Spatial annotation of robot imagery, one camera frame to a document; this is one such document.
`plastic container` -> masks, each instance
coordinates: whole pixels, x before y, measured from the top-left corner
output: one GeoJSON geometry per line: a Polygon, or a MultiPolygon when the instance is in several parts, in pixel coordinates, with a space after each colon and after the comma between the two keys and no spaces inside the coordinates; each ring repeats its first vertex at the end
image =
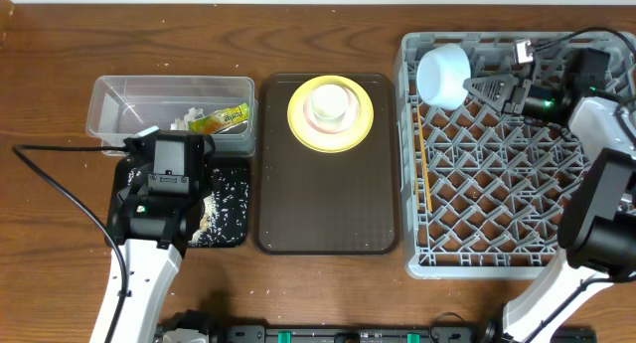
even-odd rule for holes
{"type": "Polygon", "coordinates": [[[456,109],[468,90],[464,81],[470,79],[470,64],[462,48],[446,44],[424,54],[417,65],[417,92],[428,105],[456,109]]]}
{"type": "MultiPolygon", "coordinates": [[[[527,126],[522,118],[476,100],[454,111],[426,105],[415,84],[420,59],[454,43],[468,54],[473,77],[532,72],[537,83],[556,86],[569,52],[591,47],[610,54],[605,90],[634,95],[635,59],[611,34],[583,34],[549,49],[535,66],[515,65],[516,40],[548,41],[567,34],[413,33],[402,38],[394,79],[404,265],[412,277],[535,278],[557,251],[563,205],[589,167],[579,142],[527,126]],[[426,139],[423,152],[414,140],[420,131],[426,139]],[[426,210],[423,155],[432,212],[426,210]]],[[[633,35],[623,34],[635,43],[633,35]]]]}
{"type": "Polygon", "coordinates": [[[204,115],[249,105],[249,120],[221,134],[213,134],[220,156],[251,156],[255,150],[254,83],[245,77],[104,76],[95,82],[88,109],[86,133],[104,146],[122,146],[123,139],[156,125],[169,130],[190,108],[204,115]]]}

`green clip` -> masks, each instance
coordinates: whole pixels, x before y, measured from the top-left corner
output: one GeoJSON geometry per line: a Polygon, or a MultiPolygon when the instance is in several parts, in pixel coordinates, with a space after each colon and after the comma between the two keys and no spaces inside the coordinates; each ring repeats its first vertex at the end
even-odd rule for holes
{"type": "Polygon", "coordinates": [[[291,343],[291,332],[278,332],[278,343],[291,343]]]}
{"type": "Polygon", "coordinates": [[[406,335],[406,343],[419,343],[419,334],[408,333],[406,335]]]}

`wire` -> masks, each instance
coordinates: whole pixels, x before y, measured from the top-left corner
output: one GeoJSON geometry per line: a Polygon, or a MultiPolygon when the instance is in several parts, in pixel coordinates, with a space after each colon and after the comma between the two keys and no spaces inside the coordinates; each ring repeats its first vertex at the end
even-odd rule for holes
{"type": "Polygon", "coordinates": [[[524,124],[529,125],[531,127],[534,127],[534,128],[548,128],[548,129],[557,130],[558,131],[558,136],[565,143],[575,143],[576,142],[576,139],[574,139],[574,138],[576,138],[574,136],[574,134],[572,134],[572,132],[570,132],[564,126],[560,126],[560,125],[555,124],[555,123],[544,123],[544,122],[539,121],[539,120],[533,120],[532,118],[527,117],[527,116],[523,116],[523,118],[524,118],[524,124]]]}
{"type": "Polygon", "coordinates": [[[103,225],[101,220],[97,217],[97,215],[91,211],[80,199],[78,199],[75,195],[73,195],[69,190],[63,187],[60,183],[58,183],[55,179],[53,179],[49,174],[45,173],[44,170],[40,169],[31,159],[29,159],[22,151],[23,150],[52,150],[52,151],[102,151],[102,150],[114,150],[114,151],[126,151],[125,147],[63,147],[63,146],[49,146],[49,145],[15,145],[13,146],[13,152],[15,155],[20,158],[31,170],[33,170],[36,174],[38,174],[42,179],[44,179],[47,183],[53,186],[56,190],[58,190],[62,195],[66,196],[69,200],[71,200],[75,205],[77,205],[101,230],[103,235],[106,237],[106,241],[112,247],[115,252],[115,256],[117,257],[117,261],[119,262],[119,269],[121,270],[121,291],[119,292],[119,298],[117,300],[117,305],[115,307],[114,314],[112,316],[112,320],[110,321],[110,327],[108,328],[108,332],[106,333],[105,342],[108,343],[112,339],[112,335],[114,334],[115,327],[117,326],[117,321],[119,320],[119,315],[121,314],[121,309],[123,308],[123,302],[128,293],[128,271],[126,269],[126,263],[123,260],[123,255],[119,250],[119,247],[115,244],[112,236],[106,230],[106,227],[103,225]]]}
{"type": "Polygon", "coordinates": [[[459,314],[455,313],[455,312],[446,312],[446,313],[442,313],[440,315],[438,315],[433,322],[430,324],[430,326],[428,326],[428,336],[430,337],[430,340],[433,341],[433,343],[439,343],[438,340],[438,336],[433,334],[433,328],[435,328],[435,324],[437,324],[437,322],[439,322],[439,320],[441,318],[444,317],[455,317],[455,318],[459,318],[462,323],[466,323],[466,321],[464,320],[464,318],[462,318],[459,314]]]}
{"type": "Polygon", "coordinates": [[[593,32],[593,31],[602,31],[602,32],[607,32],[610,33],[614,36],[616,36],[617,38],[619,38],[620,40],[622,40],[625,43],[625,46],[627,46],[627,48],[629,49],[629,51],[631,51],[632,55],[634,55],[634,58],[636,58],[636,47],[634,47],[634,44],[632,44],[626,37],[625,35],[619,33],[618,31],[614,30],[614,29],[610,29],[608,27],[604,27],[604,26],[592,26],[592,27],[588,27],[576,32],[573,32],[569,35],[565,35],[563,37],[560,37],[558,39],[552,40],[550,42],[547,42],[545,44],[539,44],[535,46],[535,52],[540,52],[543,51],[545,49],[548,49],[554,45],[557,45],[559,43],[562,43],[564,41],[568,41],[571,40],[573,38],[575,38],[578,35],[587,33],[587,32],[593,32]]]}
{"type": "Polygon", "coordinates": [[[588,287],[595,283],[629,283],[636,281],[636,274],[627,278],[593,278],[583,282],[554,312],[551,314],[548,319],[542,321],[539,324],[539,327],[533,331],[533,333],[524,341],[524,343],[531,343],[539,333],[541,333],[544,328],[546,328],[550,323],[552,323],[557,317],[569,306],[574,300],[583,292],[587,290],[588,287]]]}

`yellow package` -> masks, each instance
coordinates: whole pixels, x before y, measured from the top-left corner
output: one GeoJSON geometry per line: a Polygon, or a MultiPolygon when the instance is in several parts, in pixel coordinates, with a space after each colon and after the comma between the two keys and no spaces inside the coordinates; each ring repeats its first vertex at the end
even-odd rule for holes
{"type": "Polygon", "coordinates": [[[249,106],[243,103],[234,108],[215,111],[203,118],[188,123],[190,131],[203,134],[215,134],[224,129],[241,124],[249,118],[249,106]]]}

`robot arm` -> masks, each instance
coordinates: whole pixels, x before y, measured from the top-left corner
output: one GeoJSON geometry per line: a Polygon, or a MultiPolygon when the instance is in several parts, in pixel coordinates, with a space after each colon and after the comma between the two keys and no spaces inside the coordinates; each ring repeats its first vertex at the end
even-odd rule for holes
{"type": "Polygon", "coordinates": [[[563,213],[560,250],[504,308],[504,337],[515,342],[550,342],[587,299],[636,268],[636,219],[617,213],[624,194],[634,198],[636,130],[628,113],[615,101],[584,97],[568,126],[593,165],[563,213]]]}
{"type": "MultiPolygon", "coordinates": [[[[124,257],[129,282],[111,342],[146,343],[154,336],[188,240],[199,228],[201,201],[211,193],[207,164],[214,142],[210,136],[154,128],[126,139],[126,148],[128,156],[117,164],[106,225],[124,257]]],[[[121,294],[120,275],[113,251],[90,342],[106,338],[121,294]]]]}

